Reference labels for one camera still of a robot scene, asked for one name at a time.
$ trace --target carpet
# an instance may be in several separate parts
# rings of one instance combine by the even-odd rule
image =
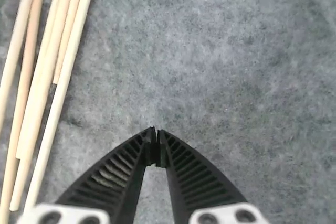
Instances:
[[[0,0],[1,71],[18,3]],[[154,125],[207,157],[271,223],[335,223],[335,33],[336,0],[92,0],[39,202]],[[135,223],[172,222],[165,172],[148,168]]]

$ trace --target screw hole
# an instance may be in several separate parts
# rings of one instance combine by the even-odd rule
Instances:
[[[252,223],[256,221],[256,217],[247,210],[239,210],[236,212],[236,218],[242,223]]]
[[[99,224],[99,223],[100,223],[99,219],[95,216],[87,217],[80,222],[80,224]]]
[[[212,214],[202,214],[198,218],[199,224],[218,224],[216,217]]]
[[[57,224],[61,218],[59,212],[53,211],[45,214],[39,221],[39,224]]]

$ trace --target gray carpet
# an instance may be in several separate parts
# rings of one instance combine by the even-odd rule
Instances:
[[[0,0],[1,69],[18,2]],[[272,223],[335,223],[335,41],[336,0],[92,0],[39,201],[155,125]],[[173,222],[164,170],[148,169],[136,216]]]

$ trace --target black plastic claw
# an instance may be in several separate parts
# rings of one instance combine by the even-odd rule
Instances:
[[[167,131],[159,131],[157,138],[166,150],[165,168],[176,224],[188,223],[197,209],[247,201],[198,151]]]
[[[211,162],[176,136],[148,128],[95,163],[56,203],[105,210],[111,224],[132,224],[146,166],[166,168],[175,224],[197,209],[245,202]]]
[[[152,127],[125,141],[87,170],[56,203],[102,209],[111,223],[133,223],[144,171],[152,164],[151,141],[155,142]]]

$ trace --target wooden dowel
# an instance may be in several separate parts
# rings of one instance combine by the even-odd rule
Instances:
[[[70,0],[69,10],[67,14],[67,19],[65,21],[65,27],[62,34],[61,44],[59,46],[58,58],[55,67],[55,74],[53,79],[53,84],[58,83],[59,75],[61,72],[64,56],[67,50],[69,37],[71,34],[72,26],[74,24],[77,8],[78,8],[79,0]]]
[[[59,1],[54,28],[51,33],[50,43],[47,50],[47,57],[44,60],[44,67],[38,81],[36,92],[34,92],[34,103],[27,104],[27,106],[33,106],[32,111],[34,112],[29,115],[29,119],[27,120],[29,121],[27,127],[27,129],[29,130],[25,132],[25,134],[22,134],[21,131],[19,137],[26,138],[26,142],[24,144],[25,151],[22,153],[16,175],[12,201],[10,202],[11,205],[9,209],[11,211],[17,211],[19,203],[21,201],[24,186],[26,184],[29,167],[32,162],[33,152],[37,140],[37,135],[41,126],[43,112],[47,103],[49,87],[51,84],[52,76],[54,74],[58,47],[62,37],[64,23],[67,16],[67,10],[69,8],[69,2],[70,0]]]
[[[36,62],[33,81],[32,81],[32,84],[30,86],[30,92],[29,92],[29,96],[28,96],[27,106],[26,106],[26,110],[24,112],[26,117],[24,117],[24,119],[23,119],[20,134],[26,134],[26,132],[29,131],[29,129],[27,129],[26,126],[27,126],[27,123],[28,123],[27,120],[29,121],[31,111],[28,111],[28,109],[33,108],[33,106],[30,105],[30,104],[32,104],[34,102],[34,90],[36,90],[38,80],[39,80],[39,78],[41,76],[41,72],[44,68],[44,60],[46,58],[47,49],[48,49],[48,45],[49,45],[49,42],[50,42],[51,32],[53,30],[52,28],[53,28],[54,22],[55,22],[55,17],[56,17],[58,4],[59,4],[59,0],[52,0],[51,1],[49,13],[48,13],[48,18],[47,18],[47,23],[46,23],[46,27],[45,27],[45,30],[44,30],[44,33],[43,33],[43,38],[42,38],[42,42],[41,42],[41,46],[40,46],[40,51],[39,51],[37,62]],[[21,156],[22,156],[22,153],[24,152],[24,145],[25,145],[24,141],[25,141],[25,138],[19,138],[19,142],[18,142],[18,146],[17,146],[17,150],[16,150],[16,158],[20,159]]]
[[[80,0],[72,32],[69,38],[69,44],[64,58],[63,67],[60,73],[58,85],[56,87],[55,96],[52,101],[50,114],[48,117],[46,129],[43,135],[42,144],[38,153],[36,166],[33,173],[32,181],[28,191],[25,204],[25,211],[34,206],[41,182],[45,173],[49,154],[54,140],[58,120],[62,111],[65,95],[69,86],[71,72],[74,67],[76,54],[78,51],[81,34],[86,20],[87,12],[91,0]]]
[[[13,34],[10,40],[8,54],[0,83],[0,133],[4,123],[8,95],[13,83],[15,68],[21,51],[32,1],[33,0],[21,0],[16,15]]]
[[[0,223],[8,223],[9,204],[11,203],[18,160],[15,158],[20,127],[25,111],[29,85],[33,70],[35,46],[38,33],[42,0],[33,0],[30,9],[25,50],[20,74],[18,94],[15,104],[12,131],[9,139],[6,168],[0,201]]]
[[[43,0],[33,0],[33,3],[31,4],[25,50],[12,123],[12,131],[10,133],[9,140],[15,141],[16,143],[18,143],[20,136],[20,130],[30,89],[42,3]]]

